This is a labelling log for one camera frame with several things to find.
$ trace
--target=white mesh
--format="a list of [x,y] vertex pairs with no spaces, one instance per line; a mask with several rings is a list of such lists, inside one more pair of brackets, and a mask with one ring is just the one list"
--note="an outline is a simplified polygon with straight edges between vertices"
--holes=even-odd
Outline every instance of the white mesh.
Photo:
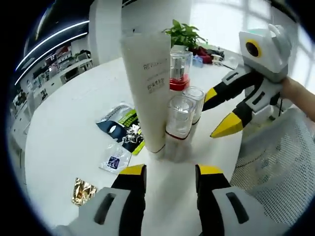
[[315,194],[315,144],[303,120],[289,109],[244,140],[231,180],[262,203],[271,219],[288,225]]

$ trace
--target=snack package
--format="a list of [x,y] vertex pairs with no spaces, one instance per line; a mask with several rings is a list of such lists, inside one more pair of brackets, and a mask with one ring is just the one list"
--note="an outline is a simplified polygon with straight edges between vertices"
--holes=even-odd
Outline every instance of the snack package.
[[82,206],[90,198],[94,197],[96,192],[97,188],[95,186],[80,178],[76,178],[71,201],[77,206]]
[[131,153],[119,144],[109,145],[99,167],[114,174],[119,174],[129,164]]
[[96,124],[134,155],[137,155],[144,146],[136,110],[126,103],[115,107]]

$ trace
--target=gold foil packet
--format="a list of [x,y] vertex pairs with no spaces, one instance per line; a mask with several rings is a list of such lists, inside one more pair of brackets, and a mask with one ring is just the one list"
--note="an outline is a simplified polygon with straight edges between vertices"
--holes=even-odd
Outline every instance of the gold foil packet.
[[82,206],[97,192],[97,188],[80,178],[75,179],[71,201],[77,206]]

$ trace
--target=robotic arm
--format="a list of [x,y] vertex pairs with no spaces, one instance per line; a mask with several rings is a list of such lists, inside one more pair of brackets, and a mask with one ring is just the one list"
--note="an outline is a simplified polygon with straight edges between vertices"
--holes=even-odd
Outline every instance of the robotic arm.
[[207,92],[203,111],[236,97],[246,88],[254,86],[254,90],[222,120],[212,132],[212,138],[241,131],[269,104],[276,105],[281,80],[288,72],[292,44],[282,26],[241,31],[239,37],[244,65],[229,72]]
[[[222,170],[195,165],[197,208],[203,236],[283,235],[288,225],[267,217],[263,206]],[[54,228],[57,236],[140,236],[145,213],[146,165],[130,166],[79,208],[69,225]]]

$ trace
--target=black lens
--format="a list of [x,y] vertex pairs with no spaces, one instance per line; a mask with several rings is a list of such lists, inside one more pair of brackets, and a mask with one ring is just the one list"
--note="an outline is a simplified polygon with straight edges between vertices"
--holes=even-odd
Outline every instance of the black lens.
[[253,57],[257,57],[259,55],[258,48],[252,43],[246,43],[246,48]]

